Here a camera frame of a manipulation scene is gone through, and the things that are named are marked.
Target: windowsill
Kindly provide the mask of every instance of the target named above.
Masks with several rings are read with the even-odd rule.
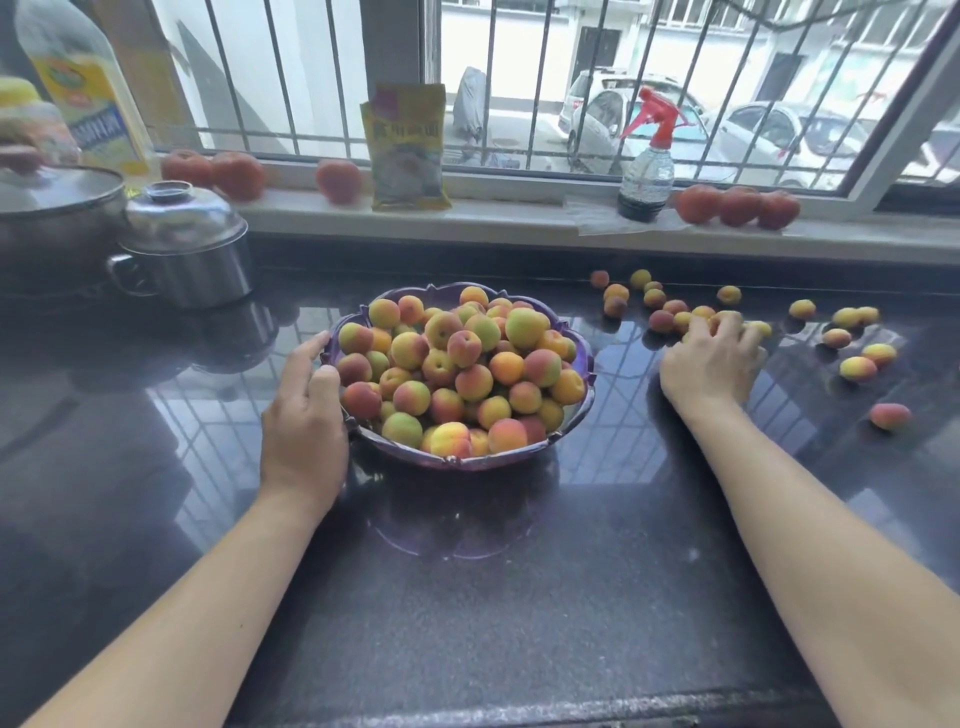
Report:
[[[446,240],[625,251],[960,264],[960,224],[918,215],[874,214],[858,222],[798,220],[786,232],[719,225],[580,235],[561,206],[455,200],[448,210],[373,212],[370,198],[331,205],[319,192],[268,190],[238,206],[252,231],[395,240]]]

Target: spray bottle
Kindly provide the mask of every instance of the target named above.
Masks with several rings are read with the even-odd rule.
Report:
[[[652,223],[663,209],[673,190],[673,128],[680,110],[649,87],[640,89],[643,104],[636,118],[627,125],[622,138],[627,138],[641,124],[659,123],[650,139],[650,146],[638,154],[623,173],[616,209],[624,217],[640,223]]]

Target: yellow lid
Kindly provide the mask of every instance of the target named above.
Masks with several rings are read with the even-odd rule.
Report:
[[[0,76],[0,107],[18,107],[40,100],[36,88],[26,79]]]

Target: plastic bottle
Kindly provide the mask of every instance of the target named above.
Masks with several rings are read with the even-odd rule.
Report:
[[[133,186],[159,179],[150,135],[96,24],[70,0],[19,0],[14,27],[84,162],[119,172]]]
[[[663,209],[673,190],[674,169],[670,147],[673,145],[673,127],[680,110],[650,88],[640,90],[643,105],[627,128],[624,138],[636,127],[648,121],[660,126],[650,139],[650,146],[638,154],[623,173],[620,193],[616,196],[616,210],[629,220],[652,223]]]
[[[80,164],[82,158],[57,107],[14,76],[0,76],[0,144],[35,147],[45,164]]]

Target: bowl of apricots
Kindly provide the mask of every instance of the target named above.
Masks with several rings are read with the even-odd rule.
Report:
[[[332,333],[322,360],[340,373],[348,430],[408,463],[510,465],[593,405],[587,341],[536,299],[468,282],[398,288]]]

